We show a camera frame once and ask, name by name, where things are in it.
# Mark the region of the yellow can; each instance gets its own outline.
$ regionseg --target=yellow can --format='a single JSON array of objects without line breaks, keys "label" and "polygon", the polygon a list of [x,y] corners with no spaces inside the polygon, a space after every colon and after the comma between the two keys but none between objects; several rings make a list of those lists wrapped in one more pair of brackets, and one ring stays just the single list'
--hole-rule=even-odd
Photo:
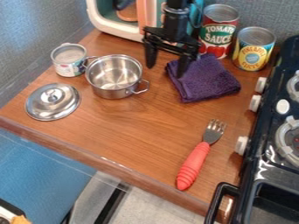
[{"label": "yellow can", "polygon": [[251,26],[242,29],[233,52],[234,65],[247,71],[261,70],[270,59],[275,39],[275,35],[265,28]]}]

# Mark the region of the gray wall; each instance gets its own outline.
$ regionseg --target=gray wall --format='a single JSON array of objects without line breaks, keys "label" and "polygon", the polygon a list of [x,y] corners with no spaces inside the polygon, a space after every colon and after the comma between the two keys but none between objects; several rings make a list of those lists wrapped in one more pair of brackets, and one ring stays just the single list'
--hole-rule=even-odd
[{"label": "gray wall", "polygon": [[54,47],[92,29],[85,0],[1,0],[0,21],[0,107],[50,65]]},{"label": "gray wall", "polygon": [[240,13],[239,28],[261,26],[277,37],[280,45],[284,39],[299,34],[298,0],[206,0],[207,4],[228,4]]}]

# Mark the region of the fork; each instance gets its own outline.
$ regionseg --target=fork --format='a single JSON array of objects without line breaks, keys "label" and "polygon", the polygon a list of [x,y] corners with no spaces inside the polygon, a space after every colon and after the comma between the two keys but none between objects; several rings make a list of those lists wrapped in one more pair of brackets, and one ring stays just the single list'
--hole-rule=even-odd
[{"label": "fork", "polygon": [[190,187],[199,174],[210,151],[210,145],[216,143],[223,135],[226,123],[212,119],[203,135],[203,142],[199,143],[184,161],[177,175],[177,189],[183,191]]}]

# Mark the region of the purple towel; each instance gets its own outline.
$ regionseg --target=purple towel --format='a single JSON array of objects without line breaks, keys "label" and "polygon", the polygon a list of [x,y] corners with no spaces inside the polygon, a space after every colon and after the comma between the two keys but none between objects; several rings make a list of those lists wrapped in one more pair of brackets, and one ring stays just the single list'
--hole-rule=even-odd
[{"label": "purple towel", "polygon": [[240,83],[213,54],[205,54],[193,61],[184,76],[177,79],[177,60],[167,64],[166,70],[181,94],[182,102],[199,102],[240,91]]}]

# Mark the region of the tomato sauce label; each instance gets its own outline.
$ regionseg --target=tomato sauce label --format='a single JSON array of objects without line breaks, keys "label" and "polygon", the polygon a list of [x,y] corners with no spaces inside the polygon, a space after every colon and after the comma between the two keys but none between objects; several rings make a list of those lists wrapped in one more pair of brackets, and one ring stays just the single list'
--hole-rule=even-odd
[{"label": "tomato sauce label", "polygon": [[200,37],[206,43],[222,46],[232,42],[235,30],[231,24],[207,24],[201,28]]},{"label": "tomato sauce label", "polygon": [[213,53],[218,59],[227,56],[236,26],[233,24],[204,24],[200,30],[200,53]]}]

